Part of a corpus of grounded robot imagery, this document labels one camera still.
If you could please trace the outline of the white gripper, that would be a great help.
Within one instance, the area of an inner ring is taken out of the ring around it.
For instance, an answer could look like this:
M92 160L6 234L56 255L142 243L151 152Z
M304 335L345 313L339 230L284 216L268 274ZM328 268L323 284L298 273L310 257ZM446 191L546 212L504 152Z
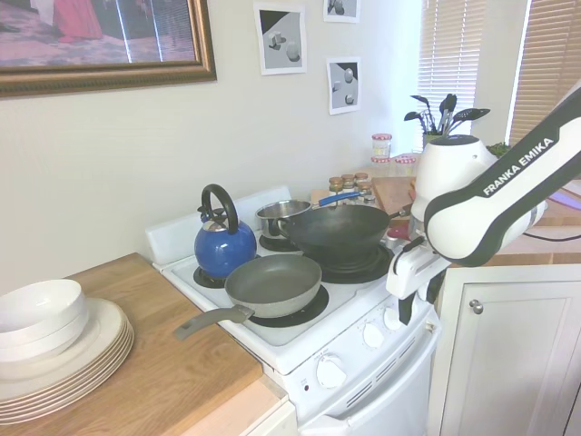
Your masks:
M399 321L407 326L412 318L413 303L422 286L428 284L426 301L435 303L445 279L448 260L436 253L423 236L397 249L390 263L386 290L399 299Z

